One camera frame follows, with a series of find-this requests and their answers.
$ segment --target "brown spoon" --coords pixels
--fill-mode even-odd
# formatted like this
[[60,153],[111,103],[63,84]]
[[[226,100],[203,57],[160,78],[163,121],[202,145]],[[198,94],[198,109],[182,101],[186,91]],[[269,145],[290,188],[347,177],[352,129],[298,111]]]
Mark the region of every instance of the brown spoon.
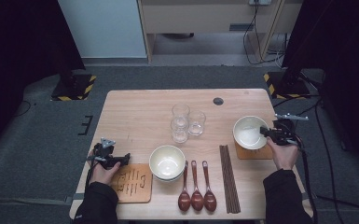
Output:
[[191,168],[193,170],[194,179],[194,193],[191,195],[191,206],[193,206],[194,210],[200,211],[203,207],[203,198],[197,186],[197,163],[195,161],[191,162]]
[[179,199],[178,199],[179,209],[184,212],[187,211],[191,205],[190,195],[188,195],[187,188],[186,188],[187,166],[188,166],[188,161],[186,161],[186,163],[185,163],[185,171],[183,172],[183,179],[184,179],[183,190],[182,190],[182,193],[179,195]]
[[203,161],[202,167],[204,170],[205,182],[206,182],[206,193],[204,196],[204,206],[208,211],[213,212],[216,209],[217,201],[216,201],[214,194],[211,191],[211,188],[209,187],[208,162]]

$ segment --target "white bowl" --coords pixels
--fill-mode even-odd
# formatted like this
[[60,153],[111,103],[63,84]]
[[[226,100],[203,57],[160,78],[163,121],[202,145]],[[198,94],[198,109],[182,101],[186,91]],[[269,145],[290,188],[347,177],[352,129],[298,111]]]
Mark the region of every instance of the white bowl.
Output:
[[266,145],[267,138],[260,133],[260,127],[268,128],[266,121],[256,116],[246,116],[234,125],[235,141],[246,149],[259,149]]
[[149,167],[159,180],[173,181],[185,170],[185,155],[174,146],[156,148],[149,159]]

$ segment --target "clear drinking glass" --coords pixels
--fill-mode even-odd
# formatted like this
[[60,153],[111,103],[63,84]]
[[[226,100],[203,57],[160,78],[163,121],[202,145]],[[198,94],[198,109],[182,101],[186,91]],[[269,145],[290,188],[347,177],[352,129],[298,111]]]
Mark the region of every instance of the clear drinking glass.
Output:
[[171,121],[171,133],[173,141],[176,143],[184,143],[188,139],[188,122],[187,119],[184,124],[178,125],[177,120]]
[[188,114],[188,132],[192,135],[201,135],[205,127],[205,114],[194,110]]
[[173,106],[173,121],[177,126],[186,126],[188,125],[188,113],[190,112],[190,107],[185,104],[177,104]]

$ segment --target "black curtain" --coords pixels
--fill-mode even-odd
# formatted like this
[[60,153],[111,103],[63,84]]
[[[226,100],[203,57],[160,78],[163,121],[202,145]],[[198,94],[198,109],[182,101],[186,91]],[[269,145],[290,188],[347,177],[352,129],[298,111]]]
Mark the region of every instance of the black curtain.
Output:
[[0,134],[24,88],[43,77],[85,69],[56,0],[0,0]]
[[303,68],[325,71],[324,108],[343,147],[359,152],[359,2],[304,0],[283,66],[293,77]]

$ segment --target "bowl rim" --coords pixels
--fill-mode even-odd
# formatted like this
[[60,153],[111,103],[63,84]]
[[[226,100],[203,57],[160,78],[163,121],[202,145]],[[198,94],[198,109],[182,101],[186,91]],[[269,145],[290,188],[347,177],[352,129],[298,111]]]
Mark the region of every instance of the bowl rim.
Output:
[[[176,149],[177,151],[180,152],[180,154],[182,155],[182,158],[184,160],[183,162],[183,167],[181,167],[181,171],[179,172],[178,175],[174,176],[174,177],[170,177],[170,178],[162,178],[161,176],[158,176],[157,174],[155,174],[155,172],[153,171],[152,169],[152,166],[151,166],[151,159],[152,159],[152,156],[155,154],[156,151],[158,151],[159,149],[162,149],[163,147],[171,147],[171,148],[174,148]],[[159,180],[162,180],[162,181],[173,181],[175,179],[177,179],[185,170],[185,163],[186,163],[186,157],[185,157],[185,154],[183,153],[183,151],[179,148],[179,147],[176,147],[176,146],[173,146],[173,145],[163,145],[163,146],[160,146],[160,147],[157,147],[153,150],[153,152],[150,154],[150,157],[149,157],[149,169],[150,171],[152,172],[152,174]]]
[[236,137],[236,134],[235,134],[235,127],[237,126],[237,124],[239,124],[239,122],[240,122],[241,120],[243,120],[243,119],[249,119],[249,118],[251,118],[251,119],[258,119],[258,120],[260,120],[261,122],[263,122],[264,125],[266,125],[266,128],[269,128],[269,125],[267,124],[267,122],[264,121],[262,118],[260,118],[260,117],[258,117],[258,116],[249,115],[249,116],[244,116],[244,117],[238,119],[238,120],[235,122],[235,124],[234,124],[234,126],[233,126],[233,128],[232,128],[232,134],[234,135],[234,140],[238,143],[238,145],[240,145],[240,146],[243,147],[244,149],[257,150],[257,149],[260,149],[260,148],[262,148],[263,146],[265,146],[265,145],[267,144],[267,138],[266,138],[266,143],[265,143],[263,146],[261,146],[261,147],[251,147],[251,146],[248,146],[248,145],[244,145],[241,141],[239,141],[239,140],[237,139],[237,137]]

